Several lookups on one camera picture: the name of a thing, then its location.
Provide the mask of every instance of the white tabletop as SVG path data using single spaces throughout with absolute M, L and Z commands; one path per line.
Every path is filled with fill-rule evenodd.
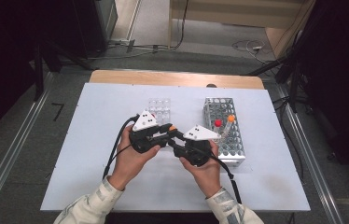
M 246 159 L 230 169 L 243 203 L 256 211 L 309 211 L 267 91 L 93 83 L 81 93 L 41 210 L 63 210 L 99 186 L 120 127 L 147 108 L 149 98 L 170 98 L 171 123 L 186 132 L 203 125 L 205 97 L 233 98 Z M 234 195 L 227 173 L 221 173 L 221 183 Z M 114 210 L 210 212 L 192 175 L 169 147 L 128 184 Z

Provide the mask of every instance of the person's left hand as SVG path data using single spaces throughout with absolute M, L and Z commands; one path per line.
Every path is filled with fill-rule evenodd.
M 132 125 L 126 127 L 122 132 L 121 140 L 117 146 L 117 153 L 125 147 L 127 148 L 118 154 L 113 174 L 107 177 L 108 182 L 118 190 L 124 190 L 125 186 L 139 174 L 146 162 L 155 157 L 161 148 L 156 145 L 145 153 L 138 153 L 130 146 L 129 134 L 131 129 Z

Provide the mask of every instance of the desk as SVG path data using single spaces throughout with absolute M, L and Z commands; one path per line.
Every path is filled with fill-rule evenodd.
M 314 1 L 189 0 L 186 19 L 265 27 L 273 52 L 278 58 L 291 46 L 297 31 L 303 29 Z M 170 0 L 168 46 L 171 46 L 172 19 L 182 20 L 185 6 L 186 0 Z
M 90 82 L 81 93 L 41 210 L 62 210 L 98 186 L 120 126 L 140 113 L 148 98 L 171 98 L 171 122 L 180 131 L 187 131 L 202 124 L 204 98 L 224 94 L 234 99 L 243 134 L 246 159 L 231 171 L 244 204 L 257 211 L 310 210 L 271 99 L 258 77 L 95 71 Z M 218 88 L 204 88 L 210 83 Z M 237 85 L 249 89 L 234 89 Z M 233 195 L 227 174 L 221 173 L 221 183 Z M 210 212 L 210 209 L 192 175 L 173 151 L 165 147 L 127 186 L 115 211 Z

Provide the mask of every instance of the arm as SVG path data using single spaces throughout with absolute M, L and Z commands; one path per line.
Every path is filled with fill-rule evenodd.
M 213 141 L 210 141 L 210 145 L 213 154 L 217 156 L 217 145 Z M 217 161 L 211 159 L 201 167 L 192 166 L 184 158 L 180 158 L 180 161 L 184 168 L 194 176 L 199 188 L 206 196 L 207 204 L 220 223 L 263 223 L 252 210 L 238 204 L 224 188 L 221 188 L 220 165 Z
M 118 154 L 113 174 L 107 176 L 91 195 L 84 195 L 69 204 L 56 218 L 54 224 L 105 223 L 105 216 L 113 209 L 126 185 L 134 179 L 147 161 L 157 155 L 160 146 L 140 154 L 130 147 L 129 133 L 132 126 L 125 128 L 117 146 Z

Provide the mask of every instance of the sleeve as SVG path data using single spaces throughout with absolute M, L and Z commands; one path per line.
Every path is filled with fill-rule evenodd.
M 113 209 L 123 191 L 115 189 L 107 178 L 90 195 L 84 195 L 69 204 L 55 219 L 54 224 L 105 223 L 105 216 Z
M 221 188 L 211 198 L 206 199 L 220 224 L 260 224 L 262 220 L 251 209 L 237 203 L 232 196 Z

